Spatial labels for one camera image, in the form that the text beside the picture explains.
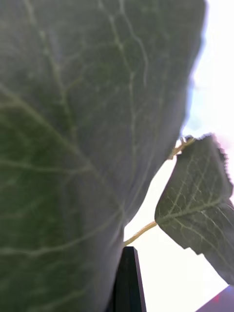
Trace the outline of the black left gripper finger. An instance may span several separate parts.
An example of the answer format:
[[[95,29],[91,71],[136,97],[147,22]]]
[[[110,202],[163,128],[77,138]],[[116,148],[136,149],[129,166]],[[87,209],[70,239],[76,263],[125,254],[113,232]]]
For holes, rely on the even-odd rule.
[[[124,247],[107,312],[145,312],[139,258],[134,247]]]

